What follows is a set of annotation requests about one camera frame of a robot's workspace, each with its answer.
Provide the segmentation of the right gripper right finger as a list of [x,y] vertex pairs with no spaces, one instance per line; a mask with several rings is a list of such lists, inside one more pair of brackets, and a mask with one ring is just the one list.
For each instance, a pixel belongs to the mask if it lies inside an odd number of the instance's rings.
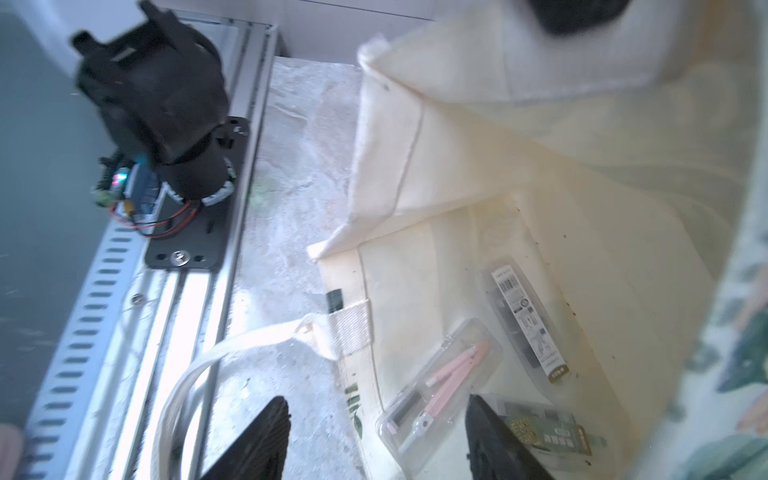
[[474,480],[553,479],[479,395],[469,396],[465,429]]

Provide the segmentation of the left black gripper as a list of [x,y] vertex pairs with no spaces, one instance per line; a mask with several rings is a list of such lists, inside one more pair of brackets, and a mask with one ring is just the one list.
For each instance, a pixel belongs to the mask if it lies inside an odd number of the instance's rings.
[[619,18],[630,0],[528,0],[541,28],[550,35],[575,35]]

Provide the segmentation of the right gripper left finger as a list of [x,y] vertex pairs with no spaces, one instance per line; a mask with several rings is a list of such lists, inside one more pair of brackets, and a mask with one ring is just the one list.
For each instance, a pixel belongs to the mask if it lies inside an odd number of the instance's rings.
[[202,479],[281,479],[290,430],[289,404],[283,396],[276,396],[202,475]]

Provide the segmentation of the clear case with green card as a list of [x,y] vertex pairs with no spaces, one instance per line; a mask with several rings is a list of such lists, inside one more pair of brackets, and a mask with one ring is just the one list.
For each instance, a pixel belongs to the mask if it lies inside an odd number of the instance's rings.
[[572,413],[496,394],[482,398],[548,470],[600,475],[615,472],[608,441],[586,429]]

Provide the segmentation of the clear case with pink insert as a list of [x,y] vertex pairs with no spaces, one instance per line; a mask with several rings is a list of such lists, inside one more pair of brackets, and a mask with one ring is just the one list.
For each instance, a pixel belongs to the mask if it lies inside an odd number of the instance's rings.
[[503,349],[484,323],[465,320],[377,420],[377,433],[410,477],[427,464],[501,363]]

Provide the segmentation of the clear compass case with barcode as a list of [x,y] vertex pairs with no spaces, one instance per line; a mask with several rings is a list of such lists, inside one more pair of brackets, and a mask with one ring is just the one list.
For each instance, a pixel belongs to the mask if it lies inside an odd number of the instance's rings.
[[570,365],[553,335],[549,315],[531,282],[509,256],[489,262],[483,291],[539,392],[555,402],[566,393]]

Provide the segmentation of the cream canvas floral tote bag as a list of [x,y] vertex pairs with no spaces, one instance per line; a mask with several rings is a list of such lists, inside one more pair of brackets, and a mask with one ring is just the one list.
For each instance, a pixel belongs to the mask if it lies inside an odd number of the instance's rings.
[[[767,475],[767,5],[631,1],[550,35],[496,1],[358,54],[348,213],[308,252],[341,310],[227,339],[178,379],[152,479],[170,479],[184,397],[218,361],[298,340],[338,362],[372,479],[473,479],[466,410],[406,476],[377,433],[465,320],[503,349],[480,392],[551,405],[603,436],[615,472]],[[570,365],[532,382],[481,274],[509,256]]]

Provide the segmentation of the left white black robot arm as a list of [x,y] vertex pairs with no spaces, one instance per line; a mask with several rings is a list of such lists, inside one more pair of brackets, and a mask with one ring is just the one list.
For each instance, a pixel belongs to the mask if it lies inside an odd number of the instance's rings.
[[143,164],[189,202],[227,197],[235,176],[215,138],[228,121],[221,58],[198,30],[142,1],[144,23],[110,43],[89,32],[72,44],[81,54],[78,88],[97,106],[115,154],[102,159],[96,203],[111,208],[135,164]]

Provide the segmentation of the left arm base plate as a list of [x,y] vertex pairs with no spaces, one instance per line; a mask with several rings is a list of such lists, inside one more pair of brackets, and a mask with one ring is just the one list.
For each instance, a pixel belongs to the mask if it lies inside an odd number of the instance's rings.
[[169,222],[153,231],[144,262],[151,269],[217,272],[223,265],[230,236],[238,181],[243,173],[250,123],[231,116],[213,134],[223,153],[233,183],[233,192],[213,205],[191,206],[181,215],[181,203],[169,193],[163,195],[159,216]]

